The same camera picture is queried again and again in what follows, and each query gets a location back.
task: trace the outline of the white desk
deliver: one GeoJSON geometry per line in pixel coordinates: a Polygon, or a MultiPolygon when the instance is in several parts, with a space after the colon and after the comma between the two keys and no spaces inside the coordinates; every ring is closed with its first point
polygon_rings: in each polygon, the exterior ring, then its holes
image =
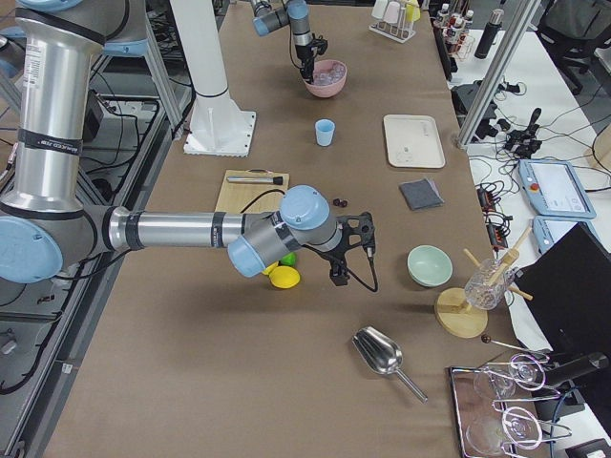
{"type": "MultiPolygon", "coordinates": [[[[478,40],[481,31],[472,31],[472,36],[478,40]]],[[[464,61],[458,61],[458,73],[453,77],[452,85],[473,83],[475,80],[482,79],[492,62],[501,37],[502,34],[497,38],[488,58],[480,60],[474,58],[471,54],[464,61]]],[[[571,95],[558,70],[533,32],[526,32],[522,38],[520,46],[505,72],[505,79],[511,84],[516,84],[518,81],[525,83],[527,92],[522,96],[507,94],[505,100],[496,100],[495,102],[502,111],[502,113],[497,112],[498,118],[509,116],[515,123],[526,125],[533,109],[539,107],[542,113],[538,124],[545,126],[554,121],[558,115],[578,107],[577,101],[571,95]]],[[[569,134],[588,125],[589,121],[581,109],[576,109],[563,115],[549,127],[558,133],[569,134]]],[[[596,133],[591,127],[572,135],[573,138],[587,145],[592,144],[595,136],[596,133]]],[[[505,134],[500,134],[496,138],[499,145],[502,145],[504,138],[505,134]]],[[[588,166],[586,159],[581,157],[586,150],[584,145],[567,136],[558,137],[557,134],[543,129],[539,130],[537,138],[541,140],[550,139],[549,141],[543,141],[540,150],[534,154],[533,158],[552,156],[567,160],[577,157],[576,160],[571,160],[574,166],[588,166]]],[[[483,156],[482,160],[472,160],[471,162],[475,184],[481,181],[489,182],[498,179],[503,180],[507,185],[510,184],[510,180],[499,173],[498,167],[501,163],[495,160],[494,144],[472,144],[469,146],[467,153],[469,156],[483,156]]],[[[608,177],[599,172],[579,168],[576,170],[585,189],[601,188],[609,183],[608,177]]],[[[516,171],[514,171],[513,177],[519,182],[516,171]]],[[[608,191],[590,193],[588,197],[590,197],[597,212],[597,217],[592,221],[593,225],[598,232],[600,241],[609,250],[611,249],[611,197],[608,191]]],[[[508,237],[509,246],[512,246],[524,229],[531,224],[531,219],[536,213],[523,191],[504,196],[500,202],[500,209],[504,214],[514,217],[514,220],[511,221],[511,234],[508,237]]],[[[520,247],[520,258],[516,264],[520,266],[529,265],[535,262],[539,256],[537,243],[535,238],[531,236],[520,247]]],[[[544,338],[522,298],[516,297],[511,312],[518,338],[530,348],[542,348],[545,342],[544,338]]],[[[586,407],[583,412],[563,417],[562,423],[571,427],[574,434],[571,438],[558,441],[557,457],[566,456],[566,453],[562,451],[564,448],[592,439],[604,437],[611,444],[609,436],[602,429],[589,407],[586,407]]]]}

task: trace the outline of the brown tabletop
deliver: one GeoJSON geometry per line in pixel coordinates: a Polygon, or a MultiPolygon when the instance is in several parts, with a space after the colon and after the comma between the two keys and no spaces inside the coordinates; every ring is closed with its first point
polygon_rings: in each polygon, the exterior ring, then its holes
{"type": "MultiPolygon", "coordinates": [[[[466,155],[431,30],[399,44],[368,31],[370,9],[311,7],[312,30],[328,58],[348,65],[344,90],[310,95],[288,58],[288,30],[258,38],[247,3],[231,5],[221,30],[232,97],[258,113],[248,158],[170,152],[151,211],[211,211],[226,169],[290,173],[343,213],[373,214],[380,291],[355,280],[335,287],[326,263],[298,253],[302,282],[274,289],[246,279],[224,250],[149,248],[130,254],[48,446],[49,457],[450,457],[457,456],[446,368],[483,364],[501,349],[462,340],[435,320],[437,295],[473,273],[461,254],[491,255],[466,155]],[[382,119],[430,115],[442,139],[443,169],[388,164],[382,119]],[[313,123],[336,122],[333,144],[315,144],[313,123]],[[404,181],[434,179],[446,203],[411,211],[404,181]],[[406,256],[417,245],[445,250],[454,274],[444,286],[417,285],[406,256]],[[371,372],[350,339],[372,325],[403,348],[404,369],[426,405],[396,378],[371,372]]],[[[366,281],[362,250],[348,255],[366,281]]],[[[506,310],[488,332],[511,340],[506,310]]]]}

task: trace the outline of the pink bowl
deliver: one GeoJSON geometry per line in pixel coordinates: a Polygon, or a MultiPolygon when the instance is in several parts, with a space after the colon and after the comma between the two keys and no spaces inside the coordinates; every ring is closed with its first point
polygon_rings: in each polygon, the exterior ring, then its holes
{"type": "Polygon", "coordinates": [[[346,67],[346,64],[344,62],[332,59],[319,60],[318,62],[314,63],[314,72],[328,72],[333,68],[334,64],[340,64],[346,70],[342,79],[340,79],[336,83],[327,84],[326,86],[314,86],[313,84],[308,84],[304,81],[307,90],[310,91],[312,94],[316,95],[317,97],[321,98],[333,97],[334,95],[342,91],[344,85],[346,84],[346,77],[348,76],[348,67],[346,67]]]}

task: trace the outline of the mint green bowl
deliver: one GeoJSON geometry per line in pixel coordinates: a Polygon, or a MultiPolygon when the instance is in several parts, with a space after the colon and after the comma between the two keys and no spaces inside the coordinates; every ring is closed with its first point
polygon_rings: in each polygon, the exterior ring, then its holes
{"type": "Polygon", "coordinates": [[[433,288],[450,279],[452,261],[439,248],[420,245],[408,254],[408,271],[416,283],[433,288]]]}

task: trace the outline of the cup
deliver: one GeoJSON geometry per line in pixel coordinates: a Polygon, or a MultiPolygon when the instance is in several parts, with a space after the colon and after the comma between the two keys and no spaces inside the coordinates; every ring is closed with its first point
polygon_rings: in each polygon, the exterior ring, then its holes
{"type": "Polygon", "coordinates": [[[316,128],[316,143],[321,146],[330,145],[335,132],[335,123],[330,119],[319,119],[314,127],[316,128]]]}

